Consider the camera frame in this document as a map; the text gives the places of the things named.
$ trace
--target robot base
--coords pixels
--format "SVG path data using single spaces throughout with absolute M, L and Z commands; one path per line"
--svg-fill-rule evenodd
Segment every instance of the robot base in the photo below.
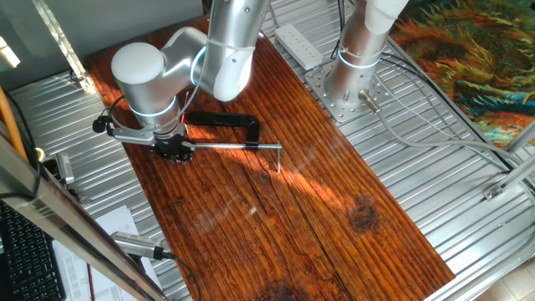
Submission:
M 324 88 L 325 76 L 334 67 L 334 62 L 325 64 L 315 70 L 307 72 L 305 79 L 310 84 L 312 90 L 318 95 L 319 99 L 324 103 L 327 111 L 339 123 L 345 123 L 357 117 L 361 113 L 369 110 L 369 108 L 361 101 L 357 103 L 344 103 L 342 100 L 331 100 Z M 388 91 L 382 84 L 375 83 L 374 95 L 376 101 L 380 104 L 388 100 Z

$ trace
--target paper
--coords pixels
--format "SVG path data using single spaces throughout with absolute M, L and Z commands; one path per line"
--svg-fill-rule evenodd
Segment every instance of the paper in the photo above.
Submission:
M 116 231 L 139 234 L 134 218 L 126 206 L 119 207 L 96 219 L 96 222 L 108 233 Z M 91 301 L 89 274 L 87 263 L 64 247 L 53 241 L 53 249 L 58 260 L 61 279 L 67 294 L 66 301 Z M 142 258 L 141 263 L 147 275 L 161 288 L 149 258 Z M 95 268 L 91 268 L 93 276 L 94 297 L 96 301 L 130 301 L 135 300 L 117 284 L 107 279 Z

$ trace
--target power strip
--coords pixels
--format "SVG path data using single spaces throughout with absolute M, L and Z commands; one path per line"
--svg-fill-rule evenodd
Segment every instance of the power strip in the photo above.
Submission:
M 321 53 L 291 24 L 275 30 L 275 37 L 305 70 L 324 61 Z

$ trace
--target metal grating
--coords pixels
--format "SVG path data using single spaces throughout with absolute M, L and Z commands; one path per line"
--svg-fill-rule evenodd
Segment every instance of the metal grating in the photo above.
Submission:
M 69 72 L 41 80 L 12 92 L 28 119 L 36 144 L 48 156 L 69 154 L 79 196 L 87 197 L 85 210 L 94 218 L 126 205 L 141 235 L 167 247 L 158 221 L 132 169 L 123 146 L 92 130 L 104 109 L 96 93 L 85 93 Z M 186 283 L 171 260 L 152 261 L 164 293 L 174 300 L 191 300 Z
M 273 8 L 280 26 L 291 23 L 324 55 L 318 71 L 326 67 L 339 38 L 336 1 L 280 0 Z M 346 1 L 346 18 L 352 10 Z M 322 104 L 304 81 L 306 71 L 275 39 L 275 29 L 270 13 L 262 30 Z M 399 48 L 391 43 L 389 51 Z M 380 64 L 377 75 L 399 100 L 382 98 L 385 117 L 406 139 L 450 139 L 438 129 L 462 139 L 482 137 L 455 105 L 437 97 L 421 80 L 391 64 Z M 484 201 L 483 190 L 504 177 L 504 165 L 492 153 L 484 151 L 483 157 L 462 146 L 402 145 L 367 108 L 337 126 L 456 274 L 429 300 L 475 298 L 535 253 L 535 207 L 529 191 L 518 186 Z M 532 154 L 531 146 L 517 153 L 523 159 Z

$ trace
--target wooden table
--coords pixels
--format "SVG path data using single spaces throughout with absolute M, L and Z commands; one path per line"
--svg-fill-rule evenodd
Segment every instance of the wooden table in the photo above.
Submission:
M 161 48 L 181 26 L 137 41 Z M 121 96 L 110 62 L 85 63 L 107 105 Z M 266 38 L 243 93 L 200 93 L 191 110 L 247 113 L 275 151 L 198 150 L 187 166 L 125 145 L 173 253 L 191 265 L 205 300 L 424 299 L 454 275 Z M 116 114 L 137 126 L 126 103 Z M 243 143 L 245 131 L 190 128 L 193 141 Z M 181 268 L 183 275 L 187 271 Z M 190 278 L 187 285 L 196 296 Z

